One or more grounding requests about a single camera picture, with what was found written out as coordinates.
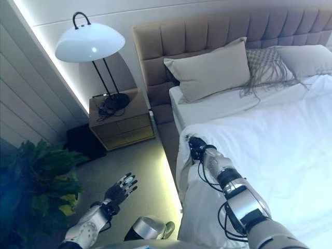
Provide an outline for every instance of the white bed sheet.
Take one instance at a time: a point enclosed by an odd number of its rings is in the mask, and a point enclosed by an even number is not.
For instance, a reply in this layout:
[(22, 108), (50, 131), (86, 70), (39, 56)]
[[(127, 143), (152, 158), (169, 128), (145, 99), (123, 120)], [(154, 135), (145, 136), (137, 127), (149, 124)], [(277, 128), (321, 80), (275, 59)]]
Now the white bed sheet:
[(179, 134), (181, 131), (195, 123), (205, 123), (207, 121), (227, 117), (250, 108), (262, 107), (300, 100), (307, 92), (302, 84), (282, 89), (271, 89), (266, 91), (257, 88), (259, 101), (253, 94), (240, 97), (240, 90), (217, 93), (203, 100), (190, 104), (179, 104), (183, 93), (179, 86), (170, 89), (170, 98), (173, 109), (173, 116)]
[(216, 213), (225, 199), (199, 179), (197, 165), (190, 166), (189, 135), (230, 158), (266, 200), (272, 218), (300, 241), (311, 249), (330, 248), (332, 76), (314, 76), (306, 83), (310, 90), (299, 101), (262, 105), (181, 133), (176, 171), (183, 202), (180, 240), (212, 248), (247, 248), (223, 235)]

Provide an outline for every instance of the floor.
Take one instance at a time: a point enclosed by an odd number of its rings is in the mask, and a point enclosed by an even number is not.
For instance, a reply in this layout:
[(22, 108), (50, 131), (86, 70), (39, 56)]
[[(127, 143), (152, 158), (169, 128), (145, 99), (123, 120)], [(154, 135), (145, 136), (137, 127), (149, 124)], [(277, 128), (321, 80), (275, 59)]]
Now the floor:
[(76, 222), (91, 203), (103, 200), (105, 191), (128, 172), (136, 175), (138, 189), (120, 205), (121, 210), (113, 217), (111, 229), (100, 234), (93, 247), (123, 241), (137, 218), (150, 214), (165, 223), (175, 222), (176, 228), (170, 239), (177, 238), (182, 207), (158, 136), (113, 150), (103, 158), (77, 167), (77, 178), (84, 191), (71, 222)]

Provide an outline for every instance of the lamp base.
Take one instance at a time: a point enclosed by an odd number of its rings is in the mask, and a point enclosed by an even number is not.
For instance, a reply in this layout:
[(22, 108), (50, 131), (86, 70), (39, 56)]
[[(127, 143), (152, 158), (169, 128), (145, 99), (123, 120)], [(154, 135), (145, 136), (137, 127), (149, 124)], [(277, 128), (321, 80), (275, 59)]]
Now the lamp base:
[(129, 96), (124, 93), (114, 93), (105, 100), (105, 107), (112, 110), (125, 108), (130, 102)]

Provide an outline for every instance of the drawer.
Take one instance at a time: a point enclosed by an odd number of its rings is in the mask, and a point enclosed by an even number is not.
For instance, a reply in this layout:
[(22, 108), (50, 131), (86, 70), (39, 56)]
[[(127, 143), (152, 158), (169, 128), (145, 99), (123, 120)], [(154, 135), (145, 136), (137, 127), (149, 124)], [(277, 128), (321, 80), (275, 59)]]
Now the drawer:
[(100, 139), (121, 134), (121, 131), (115, 122), (103, 124), (102, 126), (95, 126), (92, 128), (92, 130), (98, 135)]
[(125, 140), (125, 138), (122, 136), (122, 134), (102, 139), (102, 142), (105, 145), (105, 147), (107, 148), (107, 150), (110, 150), (112, 148), (116, 148), (116, 147), (119, 147), (119, 146), (122, 146), (122, 145), (125, 145), (128, 143)]
[(149, 114), (145, 113), (136, 117), (124, 119), (117, 122), (121, 133), (137, 130), (150, 125)]
[(128, 143), (132, 143), (135, 141), (140, 141), (140, 140), (144, 140), (150, 137), (154, 136), (154, 132), (152, 130), (151, 126), (146, 126), (134, 131), (130, 131), (130, 132), (126, 132), (123, 134), (124, 139), (128, 142)]

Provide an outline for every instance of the upholstered headboard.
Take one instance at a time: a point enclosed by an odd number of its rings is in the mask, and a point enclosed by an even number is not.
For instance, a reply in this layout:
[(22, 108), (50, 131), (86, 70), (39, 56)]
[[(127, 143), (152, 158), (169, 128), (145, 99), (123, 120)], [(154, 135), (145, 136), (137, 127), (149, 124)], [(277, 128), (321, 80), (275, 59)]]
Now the upholstered headboard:
[(246, 36), (248, 48), (325, 45), (332, 30), (332, 6), (225, 12), (138, 25), (134, 41), (157, 124), (173, 120), (169, 89), (177, 84), (164, 58), (209, 52)]

